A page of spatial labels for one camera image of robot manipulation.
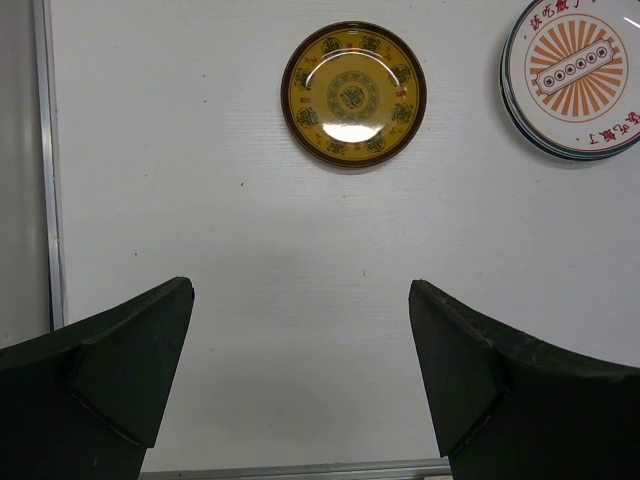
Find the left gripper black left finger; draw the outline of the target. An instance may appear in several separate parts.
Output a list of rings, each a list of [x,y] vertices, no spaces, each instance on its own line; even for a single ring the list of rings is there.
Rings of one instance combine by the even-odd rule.
[[[175,277],[1,351],[4,479],[136,479],[158,437],[195,301]]]

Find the green rimmed white plate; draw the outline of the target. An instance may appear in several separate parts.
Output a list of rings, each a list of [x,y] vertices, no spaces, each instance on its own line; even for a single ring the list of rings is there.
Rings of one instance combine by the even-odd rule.
[[[549,144],[541,141],[538,137],[531,134],[530,131],[525,128],[524,123],[517,117],[515,109],[509,102],[508,89],[506,88],[505,80],[502,75],[499,75],[499,91],[505,112],[509,117],[511,123],[519,131],[519,133],[535,148],[557,159],[571,162],[595,162],[605,160],[633,148],[634,145],[639,142],[638,139],[632,140],[630,144],[622,147],[616,147],[609,153],[574,154],[570,153],[568,150],[558,150],[555,147],[551,147]]]

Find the white plate orange sunburst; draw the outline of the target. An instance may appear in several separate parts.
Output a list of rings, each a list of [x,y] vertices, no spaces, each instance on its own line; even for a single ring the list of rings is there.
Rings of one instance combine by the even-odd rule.
[[[638,2],[531,2],[500,75],[517,117],[551,147],[609,153],[639,140]]]

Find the yellow patterned plate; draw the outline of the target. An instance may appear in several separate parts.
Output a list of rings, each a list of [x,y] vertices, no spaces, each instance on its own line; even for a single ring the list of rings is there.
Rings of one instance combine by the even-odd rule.
[[[302,41],[280,86],[286,126],[300,147],[346,169],[390,160],[426,113],[427,82],[410,46],[368,22],[338,22]]]

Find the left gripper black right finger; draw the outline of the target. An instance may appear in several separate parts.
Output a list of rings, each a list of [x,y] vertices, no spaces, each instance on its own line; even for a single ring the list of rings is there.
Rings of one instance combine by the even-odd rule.
[[[492,319],[416,280],[409,316],[437,445],[457,479],[635,479],[639,371]]]

